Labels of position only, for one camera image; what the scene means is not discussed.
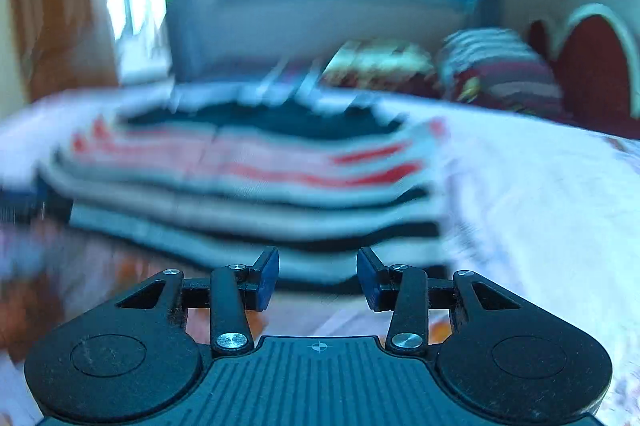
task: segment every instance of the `bed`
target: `bed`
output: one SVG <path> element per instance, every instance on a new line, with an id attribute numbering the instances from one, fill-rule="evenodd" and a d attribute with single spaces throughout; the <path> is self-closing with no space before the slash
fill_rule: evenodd
<path id="1" fill-rule="evenodd" d="M 635 35 L 615 12 L 590 4 L 561 25 L 536 20 L 527 40 L 553 69 L 571 123 L 640 138 L 640 54 Z"/>
<path id="2" fill-rule="evenodd" d="M 589 25 L 594 22 L 592 18 L 587 17 Z M 582 24 L 576 23 L 570 32 L 561 45 L 564 51 L 553 61 L 558 63 L 554 69 L 562 71 L 559 80 L 563 88 L 573 92 L 583 86 L 577 81 L 583 68 L 573 72 L 578 66 L 575 61 L 582 62 L 586 54 L 575 50 L 581 45 Z M 587 32 L 589 44 L 594 37 L 610 37 L 606 30 L 596 30 L 595 35 Z M 627 106 L 629 99 L 628 110 L 621 108 L 612 118 L 615 123 L 631 119 L 630 94 L 623 95 L 625 89 L 634 91 L 630 77 L 628 70 L 626 75 L 624 71 L 615 75 L 619 86 L 615 91 L 621 93 L 617 100 L 612 95 L 607 110 L 620 106 L 620 102 Z M 116 111 L 135 113 L 156 106 L 194 109 L 236 96 L 238 88 L 229 83 L 151 85 L 99 94 L 66 92 L 48 98 L 2 125 L 3 186 L 24 187 L 37 161 L 46 158 L 77 128 L 89 124 L 97 113 L 108 117 Z M 265 88 L 244 85 L 241 94 L 258 95 L 277 104 L 296 88 L 270 80 Z M 590 98 L 599 95 L 593 89 L 588 91 Z M 340 112 L 361 98 L 362 92 L 309 89 L 305 95 L 318 111 Z M 434 118 L 446 121 L 449 138 L 440 157 L 447 192 L 443 243 L 450 268 L 475 270 L 593 335 L 606 347 L 614 365 L 614 380 L 599 418 L 608 425 L 640 424 L 640 308 L 634 304 L 635 273 L 640 271 L 640 207 L 636 202 L 640 197 L 640 168 L 634 162 L 635 142 L 534 117 L 399 93 L 367 94 L 367 102 L 371 101 L 380 120 L 402 115 L 413 123 Z M 608 116 L 607 110 L 586 107 L 580 114 L 593 114 L 593 119 L 602 122 L 600 116 Z M 10 231 L 3 232 L 7 252 Z M 18 250 L 15 235 L 11 239 L 11 250 Z M 46 269 L 67 273 L 60 278 L 66 283 L 66 300 L 57 319 L 69 319 L 118 288 L 175 265 L 170 259 L 149 256 L 120 242 L 61 231 L 49 222 L 32 226 L 22 240 L 22 247 L 42 251 Z M 65 244 L 71 245 L 61 252 Z M 0 255 L 5 286 L 7 280 L 15 279 L 6 274 L 9 267 L 15 271 L 19 266 L 18 270 L 25 273 L 41 272 L 42 265 L 23 265 L 24 260 L 24 255 L 21 259 Z M 185 270 L 197 273 L 188 266 Z M 93 285 L 79 283 L 70 271 L 91 273 Z M 46 290 L 34 298 L 46 299 Z M 433 316 L 434 325 L 442 324 L 440 318 Z M 368 311 L 362 297 L 281 293 L 276 294 L 263 316 L 253 316 L 252 320 L 252 332 L 257 336 L 383 336 L 389 316 Z M 202 328 L 206 321 L 192 319 L 189 325 L 190 333 L 201 341 L 207 340 L 207 331 Z M 434 332 L 436 340 L 447 333 L 446 327 Z M 16 368 L 5 357 L 0 365 L 0 384 L 4 377 L 14 381 L 12 388 L 24 391 L 19 364 Z M 31 426 L 37 418 L 28 394 L 22 405 L 0 400 L 2 412 L 11 414 L 14 426 Z"/>

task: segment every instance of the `white bedsheet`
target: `white bedsheet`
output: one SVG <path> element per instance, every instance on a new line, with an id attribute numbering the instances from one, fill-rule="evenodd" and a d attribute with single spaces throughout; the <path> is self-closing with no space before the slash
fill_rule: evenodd
<path id="1" fill-rule="evenodd" d="M 27 183 L 39 158 L 100 112 L 144 110 L 167 100 L 195 108 L 237 91 L 217 84 L 170 93 L 163 85 L 52 98 L 0 125 L 0 179 L 14 187 Z M 276 85 L 264 98 L 277 103 L 289 91 Z M 251 87 L 243 92 L 255 101 Z M 311 97 L 318 110 L 335 110 L 356 93 L 314 91 Z M 599 340 L 612 357 L 614 381 L 598 416 L 611 425 L 640 424 L 640 175 L 598 134 L 396 94 L 375 99 L 380 117 L 447 120 L 447 247 L 457 266 Z"/>

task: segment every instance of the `striped blanket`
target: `striped blanket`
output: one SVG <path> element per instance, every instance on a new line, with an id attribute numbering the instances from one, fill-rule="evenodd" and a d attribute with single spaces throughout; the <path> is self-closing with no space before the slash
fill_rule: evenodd
<path id="1" fill-rule="evenodd" d="M 445 263 L 442 122 L 327 140 L 192 119 L 97 120 L 41 177 L 73 201 L 71 225 L 207 268 L 253 263 L 265 245 L 303 284 L 352 279 L 365 245 L 391 263 Z"/>

